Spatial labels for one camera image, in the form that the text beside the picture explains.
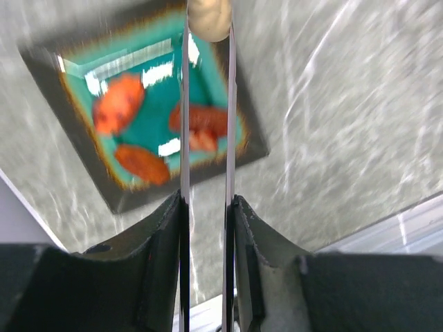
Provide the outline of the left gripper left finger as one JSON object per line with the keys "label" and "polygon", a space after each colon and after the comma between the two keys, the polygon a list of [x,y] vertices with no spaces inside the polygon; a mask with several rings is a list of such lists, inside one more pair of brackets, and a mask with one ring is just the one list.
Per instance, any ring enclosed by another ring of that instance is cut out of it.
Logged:
{"label": "left gripper left finger", "polygon": [[2,331],[171,331],[180,194],[83,253],[1,245]]}

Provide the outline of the metal tongs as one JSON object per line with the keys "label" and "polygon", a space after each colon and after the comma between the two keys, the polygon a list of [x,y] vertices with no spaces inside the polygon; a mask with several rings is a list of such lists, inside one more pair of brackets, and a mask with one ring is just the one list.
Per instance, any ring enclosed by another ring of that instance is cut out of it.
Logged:
{"label": "metal tongs", "polygon": [[[190,168],[189,150],[189,52],[188,38],[192,33],[188,25],[188,1],[183,29],[182,69],[181,69],[181,137],[180,137],[180,203],[179,203],[179,330],[190,329],[190,177],[196,182],[208,180],[221,173],[221,163],[212,159],[208,164]],[[223,331],[234,329],[234,272],[235,272],[235,231],[233,220],[233,197],[235,193],[235,155],[237,124],[237,83],[236,83],[236,44],[233,24],[230,27],[228,52],[228,120],[226,145],[226,185],[224,204],[224,256],[222,323]]]}

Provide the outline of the brown sausage piece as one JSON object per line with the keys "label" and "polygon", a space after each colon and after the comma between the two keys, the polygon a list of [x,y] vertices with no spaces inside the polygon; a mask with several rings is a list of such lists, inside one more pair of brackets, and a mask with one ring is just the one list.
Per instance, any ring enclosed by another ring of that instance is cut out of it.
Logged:
{"label": "brown sausage piece", "polygon": [[159,186],[170,180],[165,161],[145,148],[121,144],[114,157],[121,167],[147,183]]}

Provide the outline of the red shrimp piece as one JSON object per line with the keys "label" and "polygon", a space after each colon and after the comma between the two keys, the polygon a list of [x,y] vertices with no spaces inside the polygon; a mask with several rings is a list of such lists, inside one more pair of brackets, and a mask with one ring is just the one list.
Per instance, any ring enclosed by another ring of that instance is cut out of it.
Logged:
{"label": "red shrimp piece", "polygon": [[145,99],[138,73],[123,73],[111,80],[107,91],[93,104],[95,130],[102,135],[118,135],[135,119]]}

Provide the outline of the beige round bun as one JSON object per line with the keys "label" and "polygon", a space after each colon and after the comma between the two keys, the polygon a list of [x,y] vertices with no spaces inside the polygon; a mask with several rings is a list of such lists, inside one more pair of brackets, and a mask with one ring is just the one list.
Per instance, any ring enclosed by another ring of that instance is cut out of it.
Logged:
{"label": "beige round bun", "polygon": [[188,25],[191,32],[207,42],[220,42],[229,36],[232,24],[230,0],[189,0]]}

